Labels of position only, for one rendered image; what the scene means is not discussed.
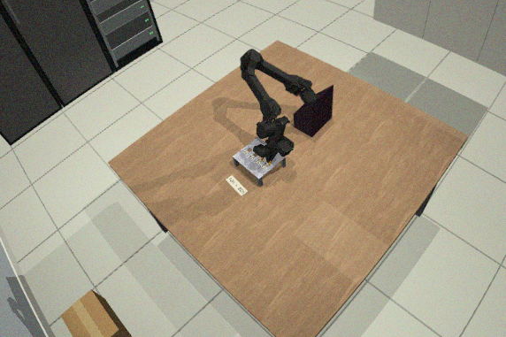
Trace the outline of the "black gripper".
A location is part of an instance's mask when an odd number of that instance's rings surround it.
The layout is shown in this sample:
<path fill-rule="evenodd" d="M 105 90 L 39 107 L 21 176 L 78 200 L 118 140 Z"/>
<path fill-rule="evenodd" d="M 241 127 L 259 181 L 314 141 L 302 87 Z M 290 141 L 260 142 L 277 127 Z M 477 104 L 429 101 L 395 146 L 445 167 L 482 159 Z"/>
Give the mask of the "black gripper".
<path fill-rule="evenodd" d="M 277 155 L 278 151 L 277 150 L 273 150 L 272 147 L 273 147 L 273 144 L 276 142 L 276 141 L 279 141 L 281 142 L 282 139 L 285 138 L 285 142 L 291 142 L 291 140 L 289 140 L 285 135 L 272 135 L 272 136 L 269 136 L 268 140 L 266 140 L 265 142 L 267 143 L 267 145 L 263 145 L 262 143 L 257 145 L 257 146 L 254 146 L 253 148 L 253 151 L 258 154 L 260 157 L 265 157 L 266 158 L 266 162 L 269 163 L 270 160 L 272 161 L 274 159 L 274 157 Z"/>

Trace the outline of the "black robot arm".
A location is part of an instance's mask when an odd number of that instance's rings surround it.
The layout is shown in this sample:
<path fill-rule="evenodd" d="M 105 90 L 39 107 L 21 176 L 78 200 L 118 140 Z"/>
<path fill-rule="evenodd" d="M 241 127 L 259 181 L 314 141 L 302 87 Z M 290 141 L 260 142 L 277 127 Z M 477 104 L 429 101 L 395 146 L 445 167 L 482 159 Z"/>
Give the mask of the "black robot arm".
<path fill-rule="evenodd" d="M 286 87 L 286 91 L 291 95 L 294 94 L 296 97 L 299 96 L 304 102 L 304 106 L 313 103 L 319 97 L 319 95 L 317 96 L 312 90 L 312 83 L 310 80 L 306 80 L 298 75 L 285 73 L 277 66 L 264 61 L 262 55 L 254 49 L 249 49 L 241 56 L 240 61 L 241 77 L 246 81 L 259 101 L 260 110 L 263 114 L 263 121 L 257 123 L 257 136 L 260 139 L 272 135 L 283 135 L 286 124 L 289 123 L 290 120 L 285 115 L 281 118 L 277 118 L 281 114 L 281 107 L 275 99 L 268 95 L 255 75 L 255 69 L 283 83 Z M 280 155 L 284 157 L 294 150 L 294 143 L 285 142 L 284 138 L 281 142 L 276 141 L 272 149 L 277 150 Z"/>

